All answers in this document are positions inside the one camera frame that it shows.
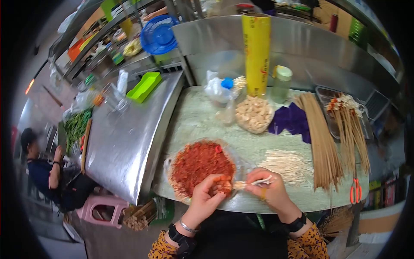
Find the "orange container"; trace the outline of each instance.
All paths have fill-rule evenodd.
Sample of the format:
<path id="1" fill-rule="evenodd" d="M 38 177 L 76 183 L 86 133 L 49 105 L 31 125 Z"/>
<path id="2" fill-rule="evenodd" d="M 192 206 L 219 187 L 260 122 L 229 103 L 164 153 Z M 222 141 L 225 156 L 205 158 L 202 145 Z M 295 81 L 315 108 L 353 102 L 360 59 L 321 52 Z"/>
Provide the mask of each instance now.
<path id="1" fill-rule="evenodd" d="M 76 59 L 77 55 L 79 55 L 79 53 L 80 53 L 79 47 L 80 47 L 80 46 L 82 45 L 82 43 L 84 43 L 84 42 L 85 42 L 85 40 L 84 40 L 84 39 L 80 39 L 80 40 L 78 40 L 75 44 L 73 44 L 73 46 L 72 46 L 72 47 L 70 47 L 70 48 L 67 50 L 67 55 L 69 56 L 70 60 L 72 60 L 72 62 L 73 62 L 73 61 L 75 61 L 75 59 Z"/>

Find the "countertop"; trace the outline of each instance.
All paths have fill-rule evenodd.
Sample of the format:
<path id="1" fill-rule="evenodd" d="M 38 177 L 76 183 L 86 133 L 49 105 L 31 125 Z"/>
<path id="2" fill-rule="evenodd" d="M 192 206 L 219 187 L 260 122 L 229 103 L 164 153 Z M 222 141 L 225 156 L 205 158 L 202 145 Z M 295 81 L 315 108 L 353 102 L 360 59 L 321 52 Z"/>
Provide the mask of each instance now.
<path id="1" fill-rule="evenodd" d="M 86 174 L 133 204 L 148 198 L 167 126 L 184 84 L 182 71 L 162 74 L 162 78 L 142 104 L 131 102 L 123 113 L 110 112 L 102 104 L 92 115 Z M 129 82 L 128 90 L 138 82 Z"/>
<path id="2" fill-rule="evenodd" d="M 298 93 L 300 91 L 291 90 L 289 97 Z M 282 105 L 273 104 L 273 106 L 278 109 Z M 268 132 L 256 135 L 243 130 L 237 124 L 226 127 L 215 118 L 218 110 L 204 94 L 202 87 L 190 87 L 183 91 L 171 118 L 162 156 L 154 176 L 153 190 L 159 196 L 176 200 L 163 170 L 163 162 L 185 144 L 198 138 L 221 138 L 229 143 L 242 158 L 255 164 L 264 160 L 268 149 L 297 151 L 306 159 L 312 160 L 311 145 L 304 143 L 301 135 L 293 136 L 286 130 L 279 135 Z M 356 156 L 356 162 L 359 183 L 362 187 L 362 199 L 364 199 L 368 195 L 368 176 L 361 170 L 359 156 Z M 301 186 L 286 185 L 286 190 L 290 199 L 301 211 L 320 211 L 350 204 L 349 192 L 352 183 L 352 176 L 346 173 L 346 177 L 342 179 L 342 185 L 338 186 L 338 192 L 334 188 L 330 194 L 321 188 L 314 191 L 313 179 Z M 219 209 L 247 213 L 274 213 L 264 202 L 244 191 L 239 191 L 233 198 L 223 202 Z"/>

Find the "enoki mushroom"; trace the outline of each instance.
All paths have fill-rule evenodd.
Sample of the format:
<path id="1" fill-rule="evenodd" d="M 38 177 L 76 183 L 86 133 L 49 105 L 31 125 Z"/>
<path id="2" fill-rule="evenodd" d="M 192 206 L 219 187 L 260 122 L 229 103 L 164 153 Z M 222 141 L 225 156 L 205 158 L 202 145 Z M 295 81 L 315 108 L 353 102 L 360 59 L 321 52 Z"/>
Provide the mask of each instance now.
<path id="1" fill-rule="evenodd" d="M 261 184 L 269 185 L 269 184 L 273 183 L 273 181 L 274 181 L 274 179 L 272 179 L 272 176 L 269 176 L 266 179 L 261 179 L 261 180 L 254 181 L 253 183 L 251 183 L 251 185 L 256 185 L 256 186 L 260 186 Z M 232 189 L 233 190 L 243 190 L 246 187 L 246 185 L 247 185 L 246 182 L 237 181 L 237 182 L 234 182 Z"/>
<path id="2" fill-rule="evenodd" d="M 294 151 L 267 150 L 266 159 L 258 166 L 279 173 L 286 184 L 300 185 L 313 178 L 311 161 Z"/>

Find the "blue plastic basket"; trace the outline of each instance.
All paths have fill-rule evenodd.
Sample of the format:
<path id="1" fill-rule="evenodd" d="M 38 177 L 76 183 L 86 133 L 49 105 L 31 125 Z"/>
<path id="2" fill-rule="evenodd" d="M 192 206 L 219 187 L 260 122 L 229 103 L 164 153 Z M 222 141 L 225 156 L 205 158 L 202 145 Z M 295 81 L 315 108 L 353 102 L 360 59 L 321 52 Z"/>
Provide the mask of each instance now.
<path id="1" fill-rule="evenodd" d="M 177 46 L 172 26 L 178 20 L 169 15 L 160 15 L 147 22 L 141 31 L 141 46 L 151 55 L 165 54 Z"/>

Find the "green beans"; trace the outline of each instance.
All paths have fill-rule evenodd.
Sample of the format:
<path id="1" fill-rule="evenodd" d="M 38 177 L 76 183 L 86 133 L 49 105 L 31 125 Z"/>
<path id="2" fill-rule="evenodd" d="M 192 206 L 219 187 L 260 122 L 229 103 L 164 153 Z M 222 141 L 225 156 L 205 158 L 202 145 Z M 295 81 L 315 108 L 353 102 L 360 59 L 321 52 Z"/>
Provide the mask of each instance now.
<path id="1" fill-rule="evenodd" d="M 86 109 L 73 114 L 65 123 L 66 153 L 71 154 L 72 145 L 79 140 L 86 131 L 88 120 L 92 117 L 92 109 Z"/>

